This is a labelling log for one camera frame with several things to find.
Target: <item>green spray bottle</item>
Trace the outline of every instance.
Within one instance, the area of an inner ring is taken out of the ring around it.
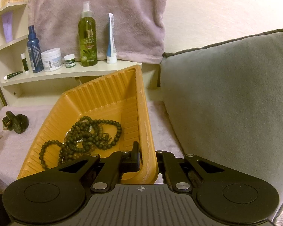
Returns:
[[[82,66],[97,64],[97,38],[95,21],[91,17],[90,1],[83,3],[82,18],[79,21],[79,40]]]

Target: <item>toothpaste tube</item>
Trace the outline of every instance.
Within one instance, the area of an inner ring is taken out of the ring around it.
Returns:
[[[107,50],[107,63],[116,63],[116,49],[113,37],[114,18],[113,14],[109,13],[109,45]]]

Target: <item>gray pillow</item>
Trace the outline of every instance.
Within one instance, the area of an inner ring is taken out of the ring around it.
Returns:
[[[161,89],[184,152],[271,183],[283,202],[283,29],[166,53]]]

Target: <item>pile of beads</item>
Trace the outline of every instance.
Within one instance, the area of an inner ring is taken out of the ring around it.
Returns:
[[[117,127],[117,133],[111,143],[112,137],[108,133],[103,132],[102,124],[110,124]],[[122,134],[121,124],[112,120],[93,120],[89,116],[83,116],[76,122],[72,128],[66,133],[64,142],[58,140],[49,140],[42,145],[39,159],[44,169],[48,169],[44,161],[44,153],[48,146],[56,144],[60,149],[58,165],[75,160],[84,153],[93,152],[97,149],[111,149],[115,146]],[[82,142],[82,148],[77,147],[77,144]]]

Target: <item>orange bin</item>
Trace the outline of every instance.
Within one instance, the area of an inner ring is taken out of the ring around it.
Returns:
[[[141,67],[136,65],[99,77],[67,92],[53,106],[41,126],[24,160],[18,178],[43,171],[39,153],[48,140],[64,141],[66,132],[82,116],[92,119],[114,120],[121,123],[123,132],[116,146],[111,149],[96,149],[92,153],[109,157],[119,150],[132,150],[133,142],[139,142],[141,152],[140,171],[125,173],[122,183],[154,183],[158,176]],[[103,124],[105,133],[112,137],[116,127]],[[60,147],[47,147],[44,160],[49,168],[57,166]]]

